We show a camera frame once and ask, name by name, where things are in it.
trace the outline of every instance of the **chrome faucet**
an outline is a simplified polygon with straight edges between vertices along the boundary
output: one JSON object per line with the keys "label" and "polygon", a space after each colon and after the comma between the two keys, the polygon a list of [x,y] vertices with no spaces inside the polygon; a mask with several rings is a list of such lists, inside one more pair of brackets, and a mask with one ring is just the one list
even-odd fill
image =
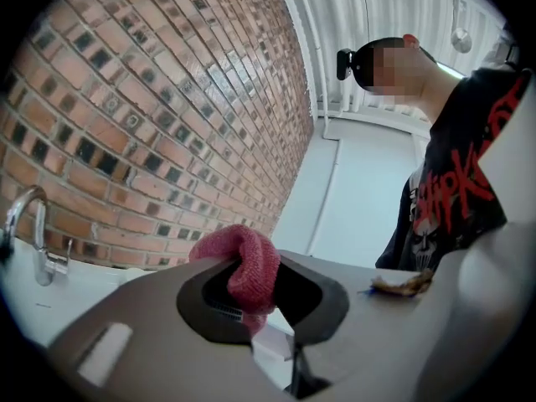
{"label": "chrome faucet", "polygon": [[41,286],[48,286],[52,283],[56,272],[67,274],[70,250],[73,240],[69,240],[67,257],[54,255],[48,252],[44,245],[44,224],[47,213],[47,195],[40,186],[30,186],[18,198],[13,201],[8,211],[8,218],[4,226],[3,246],[7,246],[9,252],[13,252],[15,234],[17,232],[18,221],[24,210],[33,202],[37,201],[37,213],[35,216],[35,226],[33,229],[33,247],[36,255],[33,258],[35,269],[35,280]]}

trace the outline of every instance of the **sink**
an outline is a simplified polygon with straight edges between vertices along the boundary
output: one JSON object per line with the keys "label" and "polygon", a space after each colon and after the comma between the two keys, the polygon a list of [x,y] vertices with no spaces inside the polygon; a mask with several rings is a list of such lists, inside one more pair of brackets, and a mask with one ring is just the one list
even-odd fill
{"label": "sink", "polygon": [[21,332],[47,347],[77,317],[121,284],[150,271],[120,270],[70,260],[67,275],[57,274],[49,286],[34,276],[32,245],[15,240],[14,257],[0,267],[3,296]]}

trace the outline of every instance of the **ceiling light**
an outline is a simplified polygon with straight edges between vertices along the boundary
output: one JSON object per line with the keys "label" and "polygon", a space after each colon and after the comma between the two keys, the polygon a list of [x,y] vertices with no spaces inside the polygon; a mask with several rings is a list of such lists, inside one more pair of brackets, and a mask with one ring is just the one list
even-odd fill
{"label": "ceiling light", "polygon": [[437,63],[437,65],[439,65],[444,71],[446,71],[449,75],[452,75],[454,77],[456,77],[457,79],[463,79],[464,77],[466,77],[465,75],[463,75],[462,73],[460,73],[459,71],[455,71],[454,69],[451,69],[449,66],[447,65],[444,65],[442,63]]}

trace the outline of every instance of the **person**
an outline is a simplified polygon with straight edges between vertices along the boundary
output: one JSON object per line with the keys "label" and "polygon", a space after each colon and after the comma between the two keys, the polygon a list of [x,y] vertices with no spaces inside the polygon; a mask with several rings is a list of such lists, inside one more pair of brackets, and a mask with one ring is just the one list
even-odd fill
{"label": "person", "polygon": [[508,122],[529,74],[512,61],[499,70],[501,58],[494,49],[488,67],[460,80],[410,34],[373,41],[353,56],[354,77],[365,90],[419,108],[432,124],[424,161],[403,187],[396,229],[377,268],[434,271],[445,254],[506,222],[478,159]]}

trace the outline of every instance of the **pink towel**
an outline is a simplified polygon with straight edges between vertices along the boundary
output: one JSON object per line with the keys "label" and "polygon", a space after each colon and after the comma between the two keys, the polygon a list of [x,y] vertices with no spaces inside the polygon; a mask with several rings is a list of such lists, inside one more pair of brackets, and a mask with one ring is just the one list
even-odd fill
{"label": "pink towel", "polygon": [[247,226],[233,224],[199,240],[190,250],[189,259],[231,259],[237,254],[242,264],[229,278],[227,290],[244,312],[243,323],[255,335],[275,307],[273,294],[281,258],[271,241]]}

